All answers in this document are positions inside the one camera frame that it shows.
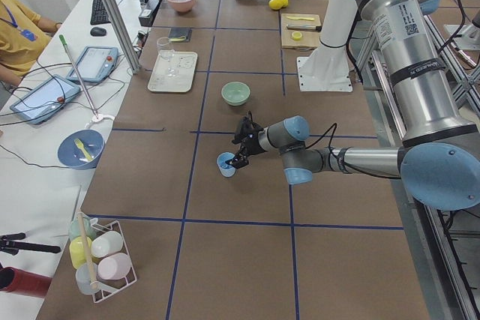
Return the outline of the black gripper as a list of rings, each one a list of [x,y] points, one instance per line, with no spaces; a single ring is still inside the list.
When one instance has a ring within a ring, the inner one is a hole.
[[[241,131],[243,135],[241,148],[231,159],[226,161],[226,164],[240,169],[249,164],[249,156],[261,154],[263,148],[259,144],[259,134],[262,131],[262,127],[244,127]]]

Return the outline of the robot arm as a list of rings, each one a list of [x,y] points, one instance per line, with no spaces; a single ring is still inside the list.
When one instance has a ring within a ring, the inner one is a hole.
[[[375,128],[397,124],[399,146],[318,149],[307,145],[307,121],[297,115],[262,127],[250,116],[234,135],[239,150],[228,163],[241,168],[250,156],[278,151],[289,184],[319,172],[361,173],[398,179],[422,204],[442,211],[479,203],[479,129],[461,116],[446,77],[446,66],[425,24],[440,0],[329,0],[319,46],[300,58],[304,87],[329,90],[345,65],[350,32],[357,19],[371,24],[358,54],[359,73],[379,80],[381,95],[368,98]]]

